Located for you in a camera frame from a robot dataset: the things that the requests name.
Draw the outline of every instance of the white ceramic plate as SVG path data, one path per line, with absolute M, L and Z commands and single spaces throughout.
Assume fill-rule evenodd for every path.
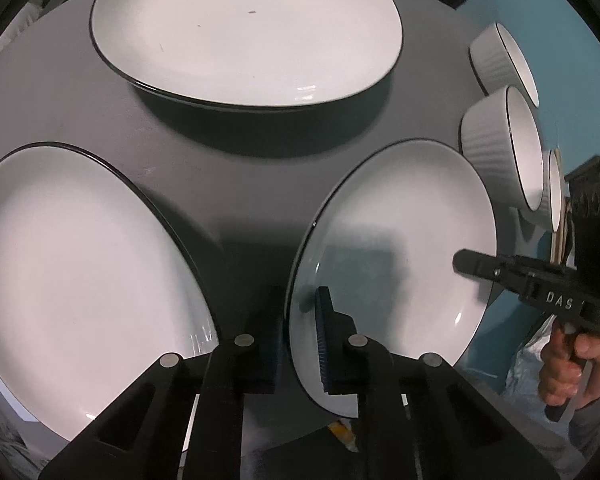
M 321 407 L 358 416 L 357 397 L 323 391 L 315 289 L 358 333 L 391 352 L 436 352 L 450 364 L 482 319 L 491 283 L 456 274 L 460 249 L 496 254 L 487 192 L 471 164 L 433 140 L 408 140 L 368 158 L 332 194 L 309 230 L 287 292 L 288 344 L 299 381 Z
M 217 344 L 190 258 L 121 174 L 64 144 L 0 161 L 0 389 L 24 410 L 71 440 L 160 355 Z
M 295 107 L 381 80 L 402 25 L 392 0 L 95 0 L 91 37 L 109 66 L 157 94 Z

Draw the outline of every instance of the metal screw head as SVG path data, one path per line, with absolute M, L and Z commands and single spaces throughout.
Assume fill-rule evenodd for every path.
M 349 344 L 351 346 L 362 348 L 363 346 L 366 346 L 368 342 L 369 339 L 364 337 L 362 334 L 354 334 L 349 336 Z
M 180 358 L 177 354 L 165 354 L 160 358 L 160 366 L 163 368 L 173 368 Z
M 424 364 L 432 368 L 438 368 L 442 364 L 442 357 L 433 352 L 428 352 L 421 357 Z
M 236 346 L 247 347 L 251 346 L 254 343 L 255 339 L 251 334 L 240 334 L 236 336 L 234 339 L 234 344 Z

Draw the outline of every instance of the round table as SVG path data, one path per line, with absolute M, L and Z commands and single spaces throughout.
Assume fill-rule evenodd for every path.
M 302 236 L 336 183 L 375 150 L 427 137 L 458 148 L 459 123 L 483 97 L 468 59 L 480 28 L 437 0 L 394 0 L 404 47 L 361 94 L 277 114 L 196 108 L 147 94 L 111 71 L 89 37 L 93 0 L 70 0 L 0 54 L 0 158 L 39 140 L 76 144 L 137 184 L 192 254 L 224 336 L 236 335 L 288 281 Z M 494 205 L 501 253 L 532 254 L 541 232 Z M 27 445 L 64 440 L 4 413 Z M 285 357 L 273 396 L 248 396 L 242 452 L 277 446 L 334 416 L 301 390 Z

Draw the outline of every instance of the blue wall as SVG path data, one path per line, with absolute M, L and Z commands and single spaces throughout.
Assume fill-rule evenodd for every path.
M 565 172 L 600 153 L 600 44 L 567 0 L 468 0 L 459 11 L 516 38 L 538 86 L 545 141 L 559 143 Z
M 459 12 L 483 27 L 501 22 L 534 74 L 547 147 L 559 145 L 565 172 L 600 153 L 600 44 L 566 0 L 468 0 Z M 546 247 L 539 257 L 546 257 Z M 489 307 L 460 365 L 496 391 L 538 316 L 504 292 Z

